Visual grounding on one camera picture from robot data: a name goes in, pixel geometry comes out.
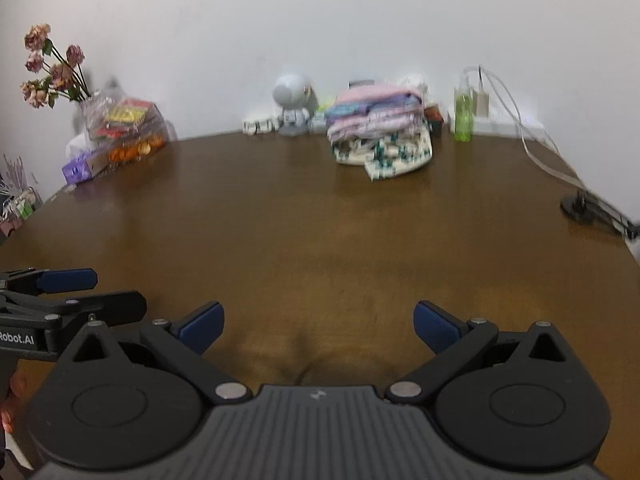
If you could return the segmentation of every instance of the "silver screw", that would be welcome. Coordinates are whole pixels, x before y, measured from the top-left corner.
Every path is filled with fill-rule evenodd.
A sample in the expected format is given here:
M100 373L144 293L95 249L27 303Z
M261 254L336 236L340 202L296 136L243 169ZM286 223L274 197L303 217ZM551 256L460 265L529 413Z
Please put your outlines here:
M422 388L420 384L414 383L413 381L399 381L397 383L393 383L389 388L392 394L396 397L417 397L422 393Z
M216 386L216 395L222 399L239 399L247 393L246 386L240 383L222 383Z

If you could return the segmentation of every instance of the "brown tabletop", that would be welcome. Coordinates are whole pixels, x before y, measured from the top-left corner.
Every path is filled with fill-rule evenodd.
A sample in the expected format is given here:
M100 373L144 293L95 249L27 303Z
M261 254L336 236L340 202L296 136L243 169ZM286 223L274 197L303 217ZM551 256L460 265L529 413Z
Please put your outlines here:
M435 139L427 167L372 183L323 136L206 137L59 193L0 267L93 267L97 290L140 290L149 318L219 300L207 358L254 391L388 385L432 355L413 332L418 300L503 330L551 320L610 403L597 465L635 480L638 266L619 237L562 216L569 192L515 139ZM50 365L23 365L33 391Z

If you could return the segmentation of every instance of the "stack of folded clothes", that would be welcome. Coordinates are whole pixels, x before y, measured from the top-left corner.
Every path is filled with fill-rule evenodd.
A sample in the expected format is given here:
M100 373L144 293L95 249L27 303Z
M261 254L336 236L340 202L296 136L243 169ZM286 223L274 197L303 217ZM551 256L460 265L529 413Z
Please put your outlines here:
M388 84L351 88L325 112L339 164L364 166L372 180L413 171L431 160L420 92Z

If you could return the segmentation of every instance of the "purple box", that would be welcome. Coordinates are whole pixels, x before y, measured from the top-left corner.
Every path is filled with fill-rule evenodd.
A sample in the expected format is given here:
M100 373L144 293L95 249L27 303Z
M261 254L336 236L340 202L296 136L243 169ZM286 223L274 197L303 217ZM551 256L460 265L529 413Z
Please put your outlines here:
M91 180L109 163L107 152L83 153L62 167L67 184L78 184Z

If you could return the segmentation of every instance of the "triangular hole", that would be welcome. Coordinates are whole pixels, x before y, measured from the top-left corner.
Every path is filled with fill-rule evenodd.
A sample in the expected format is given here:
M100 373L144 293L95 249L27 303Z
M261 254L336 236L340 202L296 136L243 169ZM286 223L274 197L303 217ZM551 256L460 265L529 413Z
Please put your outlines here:
M93 334L89 335L82 346L76 353L74 361L81 363L83 361L94 361L96 359L104 359L106 357L104 348L100 340Z
M560 349L554 343L549 334L541 334L538 336L535 345L531 349L529 357L532 359L542 359L545 361L565 361Z

